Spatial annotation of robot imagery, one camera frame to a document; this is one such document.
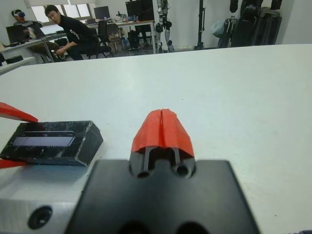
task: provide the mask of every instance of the white table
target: white table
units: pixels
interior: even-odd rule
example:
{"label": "white table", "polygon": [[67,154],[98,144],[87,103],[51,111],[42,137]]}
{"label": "white table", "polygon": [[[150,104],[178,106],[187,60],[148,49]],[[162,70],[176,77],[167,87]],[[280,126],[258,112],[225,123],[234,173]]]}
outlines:
{"label": "white table", "polygon": [[[0,101],[40,121],[93,120],[104,143],[92,163],[129,159],[147,114],[170,108],[197,160],[231,162],[262,233],[295,233],[312,229],[311,54],[281,45],[25,66],[1,76]],[[18,125],[0,119],[0,148]],[[2,169],[0,198],[77,201],[91,167]]]}
{"label": "white table", "polygon": [[0,76],[3,75],[4,73],[12,71],[18,67],[24,66],[35,60],[36,60],[35,57],[29,57],[29,58],[24,58],[22,61],[18,61],[18,62],[11,63],[11,64],[7,64],[6,62],[4,62],[2,63],[2,66],[0,67]]}
{"label": "white table", "polygon": [[[108,24],[116,24],[119,28],[129,27],[131,30],[131,26],[141,26],[141,25],[151,25],[151,36],[153,43],[153,53],[156,54],[156,46],[155,46],[155,28],[154,28],[154,20],[146,20],[146,21],[129,21],[128,23],[108,23]],[[89,28],[98,28],[98,25],[87,25]]]}
{"label": "white table", "polygon": [[59,33],[59,34],[49,35],[49,36],[46,36],[46,37],[44,37],[42,39],[31,40],[31,41],[25,42],[24,44],[17,45],[17,46],[14,46],[14,47],[6,47],[4,50],[2,50],[0,52],[2,54],[6,55],[6,54],[11,53],[11,52],[16,51],[16,50],[20,50],[20,49],[23,49],[23,48],[28,48],[30,46],[38,45],[38,44],[43,43],[44,46],[45,46],[45,49],[47,51],[47,54],[48,54],[48,56],[49,56],[49,58],[51,60],[51,62],[54,62],[54,60],[52,58],[52,55],[51,55],[51,52],[47,48],[46,42],[50,41],[50,40],[59,39],[59,38],[62,38],[64,36],[66,36],[66,33]]}

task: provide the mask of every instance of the computer monitor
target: computer monitor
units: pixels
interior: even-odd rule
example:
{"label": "computer monitor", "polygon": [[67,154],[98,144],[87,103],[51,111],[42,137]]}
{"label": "computer monitor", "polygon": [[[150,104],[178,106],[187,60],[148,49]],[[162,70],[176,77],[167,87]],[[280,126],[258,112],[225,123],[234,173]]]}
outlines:
{"label": "computer monitor", "polygon": [[153,0],[141,0],[141,15],[139,20],[154,20]]}
{"label": "computer monitor", "polygon": [[22,25],[6,27],[10,43],[22,42],[25,40],[25,34]]}
{"label": "computer monitor", "polygon": [[141,1],[126,2],[128,16],[138,16],[142,12]]}
{"label": "computer monitor", "polygon": [[110,17],[108,6],[95,7],[94,13],[96,15],[96,19],[98,19],[98,20]]}

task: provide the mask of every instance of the laptop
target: laptop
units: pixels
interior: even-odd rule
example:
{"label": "laptop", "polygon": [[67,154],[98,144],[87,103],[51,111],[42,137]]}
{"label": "laptop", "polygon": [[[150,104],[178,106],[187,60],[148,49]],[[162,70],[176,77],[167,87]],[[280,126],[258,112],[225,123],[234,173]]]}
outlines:
{"label": "laptop", "polygon": [[26,40],[23,26],[21,25],[6,27],[6,31],[8,33],[8,37],[11,44],[16,42],[23,42]]}
{"label": "laptop", "polygon": [[29,27],[31,27],[34,30],[34,33],[35,33],[35,36],[37,39],[41,39],[41,38],[45,37],[45,34],[40,29],[38,24],[32,24]]}

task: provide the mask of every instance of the white wall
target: white wall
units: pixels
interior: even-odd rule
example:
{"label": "white wall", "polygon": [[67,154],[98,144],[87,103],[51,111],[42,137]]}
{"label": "white wall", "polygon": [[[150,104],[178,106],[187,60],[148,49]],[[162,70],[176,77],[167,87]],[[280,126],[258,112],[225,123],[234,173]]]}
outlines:
{"label": "white wall", "polygon": [[[118,11],[127,14],[126,0],[96,0],[96,7],[108,6],[111,17],[114,17]],[[263,6],[270,6],[272,0],[264,0]],[[168,19],[172,22],[170,39],[175,48],[195,46],[198,39],[198,14],[199,0],[168,0],[171,7],[168,11]],[[157,0],[153,0],[155,22],[159,21],[157,13]],[[235,14],[230,12],[230,0],[204,0],[206,8],[205,32],[202,35],[202,41],[205,47],[216,47],[218,38],[210,32],[211,25],[218,20],[225,20],[231,15],[237,16],[239,9]]]}
{"label": "white wall", "polygon": [[26,8],[24,0],[0,0],[0,42],[3,44],[10,44],[6,27],[13,26],[16,22],[11,15],[11,12],[16,9],[25,12],[27,20],[36,20],[33,11]]}
{"label": "white wall", "polygon": [[312,0],[296,0],[285,30],[283,44],[311,44]]}
{"label": "white wall", "polygon": [[283,40],[288,29],[288,24],[293,11],[294,0],[283,1],[280,13],[282,16],[282,23],[278,32],[276,44],[283,44]]}

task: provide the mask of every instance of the man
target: man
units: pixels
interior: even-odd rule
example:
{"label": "man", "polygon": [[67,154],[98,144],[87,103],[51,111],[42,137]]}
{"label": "man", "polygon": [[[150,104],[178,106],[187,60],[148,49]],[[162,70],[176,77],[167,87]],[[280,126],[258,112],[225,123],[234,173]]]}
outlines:
{"label": "man", "polygon": [[[31,25],[34,25],[34,24],[39,25],[40,28],[42,27],[42,23],[39,21],[25,20],[25,13],[19,9],[12,11],[12,16],[17,20],[17,22],[15,22],[14,25],[22,25],[23,26],[25,39],[30,39],[28,27],[30,27]],[[49,50],[57,51],[59,49],[59,45],[56,43],[47,42],[47,46],[48,46]],[[39,53],[39,54],[42,54],[45,56],[48,55],[43,44],[33,45],[33,46],[29,47],[29,49],[35,53]]]}
{"label": "man", "polygon": [[64,47],[56,51],[58,55],[61,56],[67,51],[73,60],[83,60],[81,54],[96,50],[98,39],[92,35],[91,30],[82,22],[61,15],[54,5],[48,5],[45,8],[45,15],[64,29],[69,41]]}

